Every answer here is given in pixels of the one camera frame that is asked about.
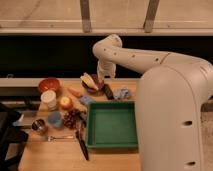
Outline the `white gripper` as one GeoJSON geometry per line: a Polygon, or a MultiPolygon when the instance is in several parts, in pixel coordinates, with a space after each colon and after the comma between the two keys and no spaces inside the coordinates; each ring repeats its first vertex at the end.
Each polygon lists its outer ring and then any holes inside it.
{"type": "Polygon", "coordinates": [[[114,78],[116,75],[116,65],[109,61],[99,60],[97,75],[99,79],[104,79],[105,77],[114,78]]]}

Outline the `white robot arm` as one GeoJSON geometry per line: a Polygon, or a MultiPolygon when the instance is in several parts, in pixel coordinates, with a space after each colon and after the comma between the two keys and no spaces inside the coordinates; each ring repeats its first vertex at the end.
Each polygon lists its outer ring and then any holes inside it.
{"type": "Polygon", "coordinates": [[[100,78],[114,64],[138,72],[135,118],[142,171],[204,171],[201,107],[213,96],[213,64],[174,52],[126,49],[112,34],[93,45],[100,78]]]}

